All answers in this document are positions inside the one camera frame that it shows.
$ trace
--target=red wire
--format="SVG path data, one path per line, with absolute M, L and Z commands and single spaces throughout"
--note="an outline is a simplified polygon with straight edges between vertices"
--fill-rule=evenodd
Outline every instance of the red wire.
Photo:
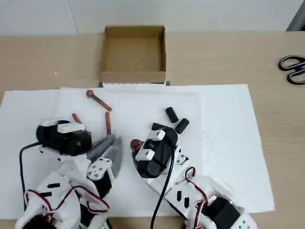
M 196 172 L 196 168 L 195 167 L 189 167 L 186 171 L 185 171 L 185 179 L 187 182 L 193 184 L 195 186 L 195 188 L 202 194 L 203 198 L 204 198 L 204 202 L 201 201 L 200 205 L 198 206 L 197 212 L 196 212 L 196 217 L 195 217 L 195 224 L 194 224 L 194 229 L 198 227 L 198 220 L 199 220 L 199 215 L 202 211 L 203 208 L 206 208 L 208 206 L 208 196 L 206 195 L 206 193 L 200 188 L 198 187 L 194 182 L 192 182 L 188 177 L 187 177 L 187 173 L 190 170 L 193 170 L 192 172 L 192 177 L 195 176 L 195 172 Z
M 49 210 L 49 211 L 57 211 L 57 210 L 63 205 L 63 203 L 65 202 L 65 200 L 67 199 L 67 197 L 71 194 L 71 192 L 72 192 L 73 190 L 77 189 L 77 188 L 81 188 L 81 189 L 85 190 L 91 197 L 97 199 L 98 201 L 100 201 L 101 203 L 103 203 L 104 205 L 106 205 L 106 207 L 107 207 L 107 209 L 102 209 L 102 210 L 91 209 L 90 206 L 89 206 L 89 202 L 87 201 L 87 207 L 88 207 L 88 209 L 89 209 L 90 211 L 95 212 L 95 213 L 105 213 L 105 212 L 108 211 L 108 209 L 109 209 L 110 207 L 109 207 L 108 203 L 107 203 L 105 200 L 103 200 L 102 198 L 100 198 L 99 196 L 95 195 L 93 192 L 91 192 L 90 190 L 88 190 L 86 187 L 81 186 L 81 185 L 72 187 L 72 188 L 67 192 L 67 194 L 64 196 L 64 198 L 62 199 L 62 201 L 59 203 L 59 205 L 57 206 L 57 208 L 56 208 L 55 210 L 52 210 L 51 204 L 49 203 L 49 201 L 48 201 L 45 197 L 43 197 L 41 194 L 39 194 L 38 192 L 36 192 L 36 191 L 34 191 L 34 190 L 31 190 L 31 189 L 29 189 L 29 190 L 26 191 L 26 195 L 25 195 L 25 196 L 26 196 L 26 201 L 27 201 L 27 203 L 29 202 L 28 192 L 31 192 L 31 193 L 35 194 L 36 196 L 38 196 L 40 199 L 42 199 L 42 200 L 45 202 L 45 204 L 48 206 L 48 210 Z
M 62 205 L 63 203 L 65 202 L 66 198 L 70 195 L 70 193 L 74 190 L 74 189 L 77 189 L 77 188 L 81 188 L 81 189 L 84 189 L 86 192 L 89 193 L 90 196 L 94 197 L 95 199 L 97 199 L 98 201 L 102 202 L 104 205 L 107 206 L 107 209 L 106 210 L 93 210 L 93 211 L 98 211 L 98 212 L 107 212 L 108 209 L 110 208 L 108 203 L 101 199 L 100 197 L 98 197 L 97 195 L 95 195 L 93 192 L 91 192 L 90 190 L 88 190 L 86 187 L 84 186 L 81 186 L 81 185 L 78 185 L 78 186 L 74 186 L 72 187 L 68 192 L 67 194 L 65 195 L 65 197 L 62 199 L 62 201 L 60 202 L 60 204 L 57 206 L 57 208 L 54 210 L 54 211 L 57 211 Z
M 38 192 L 36 192 L 35 190 L 31 190 L 31 189 L 29 189 L 29 190 L 27 190 L 27 191 L 25 192 L 25 197 L 26 197 L 26 202 L 27 202 L 27 204 L 29 203 L 29 196 L 28 196 L 28 193 L 29 193 L 29 192 L 35 194 L 35 195 L 38 196 L 40 199 L 42 199 L 43 202 L 47 205 L 49 211 L 52 210 L 52 207 L 51 207 L 51 204 L 49 203 L 49 201 L 48 201 L 45 197 L 43 197 L 41 194 L 39 194 Z

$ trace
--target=wooden table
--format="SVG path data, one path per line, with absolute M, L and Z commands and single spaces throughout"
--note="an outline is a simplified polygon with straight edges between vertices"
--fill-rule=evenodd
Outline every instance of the wooden table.
M 253 217 L 263 229 L 303 229 L 305 86 L 289 84 L 287 73 L 279 71 L 276 65 L 285 55 L 305 56 L 305 33 L 166 36 L 167 78 L 172 85 L 249 84 L 276 208 Z M 101 45 L 102 35 L 2 37 L 0 94 L 12 89 L 96 87 Z M 114 229 L 143 229 L 149 228 L 150 218 L 120 218 L 111 222 Z M 177 229 L 181 223 L 179 218 L 158 218 L 156 228 Z M 14 222 L 1 220 L 0 227 L 12 229 Z

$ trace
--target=red and white wires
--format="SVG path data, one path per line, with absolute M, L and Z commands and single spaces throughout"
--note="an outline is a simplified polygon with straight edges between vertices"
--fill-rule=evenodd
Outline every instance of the red and white wires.
M 90 207 L 89 202 L 87 201 L 87 208 L 88 208 L 88 211 L 90 211 L 91 213 L 101 214 L 101 213 L 106 213 L 109 210 L 110 207 L 105 200 L 103 200 L 102 198 L 100 198 L 99 196 L 95 195 L 93 192 L 88 190 L 86 187 L 81 186 L 81 185 L 74 186 L 74 187 L 70 188 L 70 190 L 67 192 L 67 194 L 64 196 L 64 198 L 59 203 L 59 205 L 54 209 L 52 209 L 51 204 L 49 203 L 49 201 L 35 190 L 31 190 L 31 189 L 27 190 L 24 193 L 24 199 L 25 199 L 26 205 L 28 205 L 28 203 L 29 203 L 29 193 L 32 193 L 32 194 L 36 195 L 38 198 L 40 198 L 45 203 L 45 207 L 46 207 L 46 209 L 49 213 L 54 213 L 64 204 L 65 200 L 72 193 L 72 191 L 74 191 L 76 189 L 82 189 L 82 190 L 86 191 L 92 198 L 96 199 L 97 201 L 101 202 L 103 205 L 106 206 L 106 209 L 92 209 Z
M 188 177 L 188 173 L 189 171 L 192 171 L 192 174 L 190 177 Z M 192 177 L 195 176 L 195 172 L 196 172 L 196 168 L 195 167 L 189 167 L 186 171 L 185 171 L 185 180 L 191 184 L 194 185 L 195 189 L 197 189 L 203 196 L 202 201 L 199 203 L 197 212 L 196 212 L 196 216 L 195 216 L 195 222 L 194 222 L 194 228 L 193 229 L 200 229 L 202 228 L 202 226 L 199 226 L 199 217 L 200 217 L 200 213 L 202 211 L 202 209 L 206 208 L 209 204 L 209 199 L 208 196 L 206 195 L 206 193 L 199 187 L 197 186 L 193 181 L 191 181 L 190 179 Z

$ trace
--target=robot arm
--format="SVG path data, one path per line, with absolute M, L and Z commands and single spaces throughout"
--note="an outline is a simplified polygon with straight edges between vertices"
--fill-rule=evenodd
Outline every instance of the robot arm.
M 24 194 L 27 208 L 16 229 L 109 229 L 108 194 L 122 163 L 122 140 L 108 136 L 92 145 L 79 124 L 47 120 L 37 128 L 40 151 L 58 158 L 57 171 Z
M 210 177 L 196 174 L 191 159 L 182 153 L 173 129 L 151 131 L 141 147 L 132 149 L 140 176 L 159 195 L 174 151 L 174 166 L 163 198 L 184 218 L 188 229 L 257 228 L 244 208 L 231 201 L 233 195 L 229 191 Z

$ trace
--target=black cable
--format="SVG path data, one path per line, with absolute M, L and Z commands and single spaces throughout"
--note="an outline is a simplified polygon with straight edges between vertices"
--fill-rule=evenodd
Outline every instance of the black cable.
M 159 207 L 160 207 L 161 202 L 162 202 L 162 200 L 163 200 L 163 197 L 164 197 L 164 195 L 165 195 L 165 192 L 166 192 L 168 183 L 170 182 L 171 174 L 172 174 L 172 171 L 173 171 L 173 164 L 174 164 L 174 160 L 175 160 L 175 149 L 173 149 L 171 157 L 172 157 L 172 158 L 171 158 L 170 168 L 169 168 L 169 170 L 168 170 L 168 174 L 167 174 L 167 177 L 166 177 L 166 181 L 165 181 L 165 183 L 164 183 L 164 186 L 163 186 L 161 195 L 160 195 L 160 197 L 159 197 L 157 206 L 156 206 L 156 208 L 155 208 L 155 210 L 154 210 L 154 212 L 153 212 L 153 215 L 152 215 L 152 220 L 151 220 L 151 227 L 150 227 L 150 229 L 153 229 L 154 221 L 155 221 L 155 219 L 156 219 L 156 216 L 157 216 Z
M 24 185 L 24 178 L 23 178 L 22 153 L 26 149 L 32 148 L 34 146 L 39 146 L 39 145 L 42 145 L 42 144 L 40 142 L 30 144 L 28 146 L 23 147 L 19 152 L 20 178 L 21 178 L 21 184 L 22 184 L 22 198 L 23 198 L 24 210 L 26 210 L 27 205 L 25 204 L 25 199 L 24 199 L 25 185 Z

